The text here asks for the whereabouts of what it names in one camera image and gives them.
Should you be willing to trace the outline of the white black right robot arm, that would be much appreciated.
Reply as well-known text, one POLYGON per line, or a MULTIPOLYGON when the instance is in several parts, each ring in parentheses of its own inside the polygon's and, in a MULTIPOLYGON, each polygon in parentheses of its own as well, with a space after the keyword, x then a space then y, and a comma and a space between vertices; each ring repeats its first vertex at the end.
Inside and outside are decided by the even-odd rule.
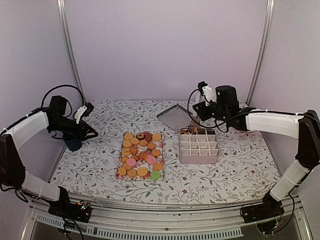
POLYGON ((296 153, 292 163, 287 165, 280 179, 265 193, 258 205, 244 205, 240 216, 245 223, 282 217, 285 213, 282 201, 293 199, 292 193, 320 165, 320 119, 317 112, 285 112, 255 107, 240 107, 237 90, 230 85, 220 85, 215 89, 204 81, 194 93, 199 93, 199 101, 192 106, 197 117, 191 118, 196 125, 204 128, 203 122, 213 119, 214 125, 208 129, 261 132, 264 136, 274 135, 278 139, 296 142, 296 153))

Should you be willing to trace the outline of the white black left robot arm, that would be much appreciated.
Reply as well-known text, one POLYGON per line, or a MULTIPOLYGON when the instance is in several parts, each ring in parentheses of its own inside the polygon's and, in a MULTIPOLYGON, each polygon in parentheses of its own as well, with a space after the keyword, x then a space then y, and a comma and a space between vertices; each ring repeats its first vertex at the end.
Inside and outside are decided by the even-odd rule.
POLYGON ((32 110, 0 133, 0 185, 6 190, 15 190, 33 199, 43 200, 49 204, 51 215, 87 223, 92 209, 89 203, 80 200, 71 202, 68 191, 36 176, 27 170, 23 163, 23 154, 27 161, 34 157, 36 163, 45 157, 45 164, 52 159, 53 149, 46 143, 32 146, 44 132, 51 134, 55 140, 63 141, 66 147, 75 152, 82 143, 98 136, 98 133, 84 121, 94 106, 85 101, 81 94, 78 110, 66 113, 70 102, 61 95, 51 97, 48 105, 42 101, 40 107, 32 110))

